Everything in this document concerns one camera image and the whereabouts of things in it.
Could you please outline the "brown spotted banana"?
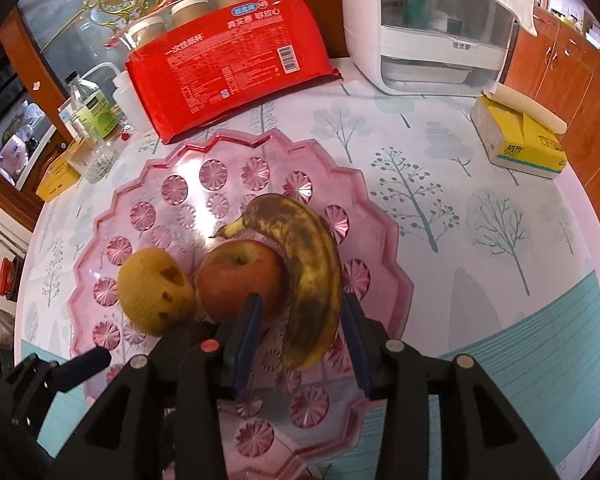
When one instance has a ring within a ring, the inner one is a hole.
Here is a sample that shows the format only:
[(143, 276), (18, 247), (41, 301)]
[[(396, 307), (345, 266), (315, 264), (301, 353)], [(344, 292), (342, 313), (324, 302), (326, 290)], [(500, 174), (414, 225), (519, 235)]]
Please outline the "brown spotted banana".
[(321, 362), (340, 322), (343, 288), (336, 243), (312, 209), (276, 193), (250, 200), (238, 219), (214, 235), (230, 240), (245, 230), (283, 249), (291, 298), (282, 363), (288, 370), (306, 370)]

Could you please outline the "red yellow apple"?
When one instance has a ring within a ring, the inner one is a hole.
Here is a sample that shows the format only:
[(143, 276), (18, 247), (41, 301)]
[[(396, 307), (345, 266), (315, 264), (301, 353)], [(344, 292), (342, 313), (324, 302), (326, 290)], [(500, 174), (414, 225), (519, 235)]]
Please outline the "red yellow apple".
[(275, 324), (285, 310), (289, 278), (283, 258), (256, 240), (229, 240), (203, 259), (195, 275), (200, 306), (215, 323), (234, 318), (247, 295), (262, 298), (262, 326)]

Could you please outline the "yellow pear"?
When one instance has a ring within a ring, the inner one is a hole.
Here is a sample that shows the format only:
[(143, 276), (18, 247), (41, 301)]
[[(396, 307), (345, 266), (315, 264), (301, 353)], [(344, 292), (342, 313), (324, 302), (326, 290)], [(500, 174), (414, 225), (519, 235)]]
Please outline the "yellow pear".
[(120, 306), (141, 332), (159, 337), (192, 320), (196, 292), (178, 263), (163, 249), (144, 248), (122, 264), (117, 289)]

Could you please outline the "pink glass fruit bowl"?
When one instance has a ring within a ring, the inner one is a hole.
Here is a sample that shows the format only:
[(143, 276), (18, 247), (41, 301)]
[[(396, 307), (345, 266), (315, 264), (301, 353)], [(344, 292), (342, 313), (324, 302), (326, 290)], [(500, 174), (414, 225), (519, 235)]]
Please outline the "pink glass fruit bowl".
[(252, 231), (234, 240), (215, 237), (266, 193), (290, 197), (320, 217), (338, 250), (343, 289), (390, 336), (399, 336), (414, 286), (398, 263), (398, 225), (374, 204), (361, 171), (337, 165), (314, 140), (294, 142), (275, 129), (262, 136), (224, 130), (148, 162), (95, 220), (68, 302), (72, 353), (101, 346), (111, 354), (109, 367), (85, 384), (86, 400), (94, 401), (126, 362), (157, 342), (121, 307), (133, 283), (156, 279), (140, 268), (141, 250), (158, 262), (176, 262), (215, 322), (235, 314), (248, 290), (263, 295), (263, 327), (246, 388), (219, 406), (233, 479), (294, 478), (309, 463), (355, 446), (370, 409), (342, 335), (314, 367), (284, 367), (290, 287), (283, 281), (283, 249)]

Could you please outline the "tree print tablecloth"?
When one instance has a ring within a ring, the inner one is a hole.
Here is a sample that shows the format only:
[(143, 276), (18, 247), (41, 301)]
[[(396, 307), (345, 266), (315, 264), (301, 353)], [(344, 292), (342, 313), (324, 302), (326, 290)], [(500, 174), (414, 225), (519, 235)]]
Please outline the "tree print tablecloth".
[[(495, 167), (470, 120), (472, 99), (384, 96), (352, 62), (337, 65), (342, 81), (283, 96), (227, 125), (317, 140), (337, 164), (361, 170), (372, 194), (388, 179), (375, 165), (388, 150), (437, 185), (432, 195), (384, 203), (405, 217), (398, 256), (415, 285), (406, 342), (443, 356), (535, 314), (591, 270), (600, 283), (600, 222), (571, 169), (544, 179)], [(588, 478), (600, 466), (600, 429), (594, 453)]]

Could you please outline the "yellow flat box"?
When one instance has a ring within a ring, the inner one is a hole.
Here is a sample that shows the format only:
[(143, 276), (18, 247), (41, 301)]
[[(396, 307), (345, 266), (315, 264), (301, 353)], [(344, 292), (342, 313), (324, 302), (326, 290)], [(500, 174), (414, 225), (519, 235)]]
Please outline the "yellow flat box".
[(80, 174), (71, 166), (65, 155), (54, 159), (47, 167), (36, 195), (45, 203), (50, 203), (68, 188), (79, 182)]

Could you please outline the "clear glass cup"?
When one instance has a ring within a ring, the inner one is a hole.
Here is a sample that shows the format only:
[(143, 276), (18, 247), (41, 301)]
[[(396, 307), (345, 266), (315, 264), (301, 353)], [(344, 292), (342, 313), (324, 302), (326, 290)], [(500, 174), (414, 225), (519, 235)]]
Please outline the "clear glass cup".
[(109, 174), (118, 158), (117, 152), (98, 136), (86, 136), (66, 151), (69, 165), (88, 183), (94, 184)]

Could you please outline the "yellow tissue box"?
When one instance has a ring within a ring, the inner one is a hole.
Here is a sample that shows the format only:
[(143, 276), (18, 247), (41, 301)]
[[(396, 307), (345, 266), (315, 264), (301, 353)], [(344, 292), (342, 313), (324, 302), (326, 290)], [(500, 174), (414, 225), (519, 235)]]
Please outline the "yellow tissue box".
[(470, 117), (494, 166), (547, 179), (567, 166), (556, 138), (567, 124), (525, 94), (497, 82), (477, 96)]

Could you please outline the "green label bottle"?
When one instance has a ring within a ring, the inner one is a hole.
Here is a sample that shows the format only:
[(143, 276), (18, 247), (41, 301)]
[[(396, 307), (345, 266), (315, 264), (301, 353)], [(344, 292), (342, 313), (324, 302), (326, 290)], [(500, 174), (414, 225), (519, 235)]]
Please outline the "green label bottle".
[(111, 103), (98, 84), (78, 75), (74, 70), (65, 79), (69, 89), (72, 117), (86, 130), (109, 139), (119, 127), (111, 111)]

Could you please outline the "white squeeze bottle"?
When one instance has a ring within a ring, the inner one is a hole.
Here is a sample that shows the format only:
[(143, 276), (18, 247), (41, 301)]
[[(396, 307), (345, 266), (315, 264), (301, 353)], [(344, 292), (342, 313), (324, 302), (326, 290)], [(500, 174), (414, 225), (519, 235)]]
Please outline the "white squeeze bottle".
[(116, 90), (112, 96), (132, 127), (139, 132), (151, 130), (151, 122), (126, 70), (114, 77), (114, 86)]

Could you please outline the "red paper cup package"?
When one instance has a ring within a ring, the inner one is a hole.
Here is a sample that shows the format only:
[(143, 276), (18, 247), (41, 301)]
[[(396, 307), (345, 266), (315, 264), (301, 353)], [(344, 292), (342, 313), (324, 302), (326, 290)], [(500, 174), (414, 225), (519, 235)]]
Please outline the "red paper cup package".
[(163, 143), (339, 75), (309, 0), (163, 0), (109, 43)]

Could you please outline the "white countertop appliance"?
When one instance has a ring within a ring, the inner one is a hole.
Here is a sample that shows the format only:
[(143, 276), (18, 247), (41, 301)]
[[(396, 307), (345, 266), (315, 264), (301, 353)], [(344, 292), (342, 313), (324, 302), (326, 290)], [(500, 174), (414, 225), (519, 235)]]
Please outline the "white countertop appliance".
[(476, 96), (497, 82), (516, 18), (494, 0), (341, 0), (350, 58), (394, 96)]

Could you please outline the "wooden cabinet right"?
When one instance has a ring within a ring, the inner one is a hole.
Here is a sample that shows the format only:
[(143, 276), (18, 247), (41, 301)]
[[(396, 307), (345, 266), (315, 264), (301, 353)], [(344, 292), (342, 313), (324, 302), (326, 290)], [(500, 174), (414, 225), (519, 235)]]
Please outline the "wooden cabinet right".
[(533, 19), (536, 34), (518, 30), (501, 81), (567, 124), (560, 143), (600, 220), (600, 48), (550, 12)]

